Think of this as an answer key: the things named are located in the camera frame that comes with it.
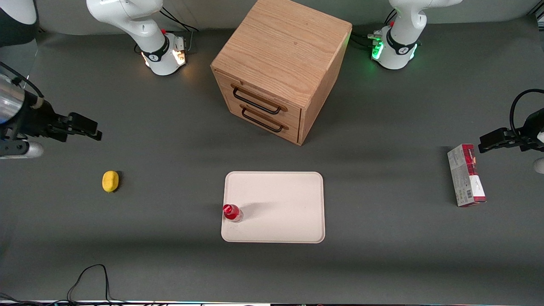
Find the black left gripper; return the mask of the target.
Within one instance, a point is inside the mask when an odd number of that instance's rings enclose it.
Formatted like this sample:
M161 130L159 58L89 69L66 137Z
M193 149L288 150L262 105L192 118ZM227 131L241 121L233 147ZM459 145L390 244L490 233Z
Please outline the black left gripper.
M519 147L520 151L536 150L544 151L543 130L544 130L544 109L530 114L520 128L515 127L514 110L510 110L510 129L501 127L494 133L487 133L479 138L479 152L484 154L497 147Z

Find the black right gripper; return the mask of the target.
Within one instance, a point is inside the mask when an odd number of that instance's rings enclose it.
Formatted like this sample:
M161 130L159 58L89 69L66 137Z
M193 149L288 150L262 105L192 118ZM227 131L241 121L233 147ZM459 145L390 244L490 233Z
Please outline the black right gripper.
M1 120L2 141L43 137L65 142L71 132L83 133L95 141L102 140L97 122L74 112L61 116L54 112L49 102L33 94L23 95L19 110L9 119Z

